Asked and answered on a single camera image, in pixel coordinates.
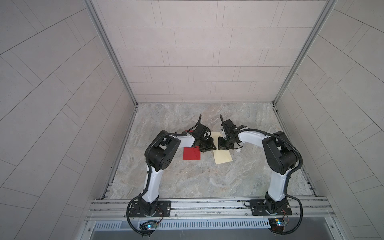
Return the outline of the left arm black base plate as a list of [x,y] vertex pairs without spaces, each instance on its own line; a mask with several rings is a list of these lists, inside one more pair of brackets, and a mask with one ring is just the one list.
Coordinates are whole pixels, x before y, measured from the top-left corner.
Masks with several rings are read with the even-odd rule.
[[155,201],[151,204],[143,200],[135,201],[128,210],[128,216],[130,218],[169,217],[171,204],[171,201]]

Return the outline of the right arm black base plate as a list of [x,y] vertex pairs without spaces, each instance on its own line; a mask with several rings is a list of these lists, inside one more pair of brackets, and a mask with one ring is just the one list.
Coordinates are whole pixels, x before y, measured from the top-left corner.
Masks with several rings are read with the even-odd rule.
[[276,202],[272,200],[250,200],[249,206],[253,216],[283,216],[292,215],[292,210],[287,198]]

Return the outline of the cream yellow envelope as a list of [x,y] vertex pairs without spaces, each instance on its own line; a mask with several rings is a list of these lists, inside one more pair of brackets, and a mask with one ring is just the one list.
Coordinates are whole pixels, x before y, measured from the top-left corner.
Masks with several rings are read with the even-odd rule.
[[229,151],[219,150],[218,138],[221,136],[222,136],[221,133],[213,132],[211,134],[211,137],[214,140],[214,145],[216,147],[216,150],[213,151],[216,165],[224,164],[224,163],[228,163],[228,162],[233,161],[232,156],[231,156]]

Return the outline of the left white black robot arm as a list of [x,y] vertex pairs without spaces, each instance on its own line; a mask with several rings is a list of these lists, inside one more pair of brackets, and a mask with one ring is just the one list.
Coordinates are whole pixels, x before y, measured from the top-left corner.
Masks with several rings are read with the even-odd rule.
[[157,208],[159,187],[163,171],[171,164],[178,149],[195,148],[201,152],[216,149],[211,130],[197,123],[180,134],[162,130],[145,151],[148,166],[144,194],[139,197],[139,206],[147,216],[152,216]]

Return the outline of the red envelope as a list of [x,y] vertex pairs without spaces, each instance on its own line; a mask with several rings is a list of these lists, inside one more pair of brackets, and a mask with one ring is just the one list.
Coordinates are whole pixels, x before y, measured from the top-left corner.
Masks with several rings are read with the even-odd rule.
[[195,143],[190,148],[184,148],[183,160],[184,161],[200,161],[201,160],[200,148],[197,147]]

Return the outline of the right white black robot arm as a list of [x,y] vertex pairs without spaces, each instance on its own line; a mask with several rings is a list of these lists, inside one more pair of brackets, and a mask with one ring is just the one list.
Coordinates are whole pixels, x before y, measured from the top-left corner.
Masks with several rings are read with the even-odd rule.
[[299,151],[289,142],[285,133],[274,134],[246,126],[237,127],[231,120],[222,121],[224,137],[218,138],[219,150],[235,150],[235,145],[249,143],[264,150],[268,166],[272,169],[271,181],[263,207],[266,213],[276,215],[288,205],[288,184],[292,173],[303,165]]

